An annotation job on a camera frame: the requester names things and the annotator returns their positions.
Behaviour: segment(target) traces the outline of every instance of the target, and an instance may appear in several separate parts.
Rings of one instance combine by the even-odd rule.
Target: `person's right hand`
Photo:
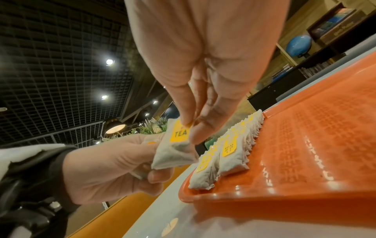
[[[289,0],[125,0],[137,48],[198,144],[265,71]],[[188,82],[192,79],[193,93]]]

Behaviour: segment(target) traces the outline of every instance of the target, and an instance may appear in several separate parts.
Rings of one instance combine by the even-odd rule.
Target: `yellow tag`
[[[180,122],[180,119],[176,120],[170,141],[183,142],[188,140],[188,136],[189,128],[183,126]]]
[[[199,166],[196,169],[196,173],[203,171],[209,165],[209,162],[211,161],[211,159],[214,155],[214,152],[216,150],[217,150],[216,146],[213,146],[212,148],[210,148],[210,150],[208,151],[208,154],[204,155],[204,157],[202,158],[201,163],[199,164]]]
[[[228,140],[224,142],[223,146],[223,157],[228,156],[229,154],[234,153],[236,150],[236,139],[233,139],[231,143],[228,143]]]

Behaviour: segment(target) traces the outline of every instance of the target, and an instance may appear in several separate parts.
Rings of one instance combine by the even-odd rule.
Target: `orange tray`
[[[264,112],[250,170],[183,202],[376,196],[376,53]]]

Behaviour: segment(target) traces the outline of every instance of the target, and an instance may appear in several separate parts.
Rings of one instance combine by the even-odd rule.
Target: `wooden wall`
[[[281,37],[278,41],[280,46],[286,49],[287,44],[292,38],[298,35],[307,34],[307,28],[327,13],[327,11],[334,7],[338,2],[342,2],[344,6],[349,8],[363,10],[366,14],[369,14],[376,9],[376,0],[309,0],[286,21]],[[319,49],[321,49],[320,46],[313,42],[309,53],[312,54]],[[300,63],[304,60],[304,57],[293,57],[293,59],[297,63]],[[264,86],[271,83],[271,76],[287,63],[288,61],[284,59],[283,55],[275,57],[270,61],[264,75],[260,79],[260,83]]]

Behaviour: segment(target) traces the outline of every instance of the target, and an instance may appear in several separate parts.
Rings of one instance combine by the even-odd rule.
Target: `blue globe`
[[[311,37],[307,35],[296,36],[287,44],[286,52],[291,56],[302,57],[311,48]]]

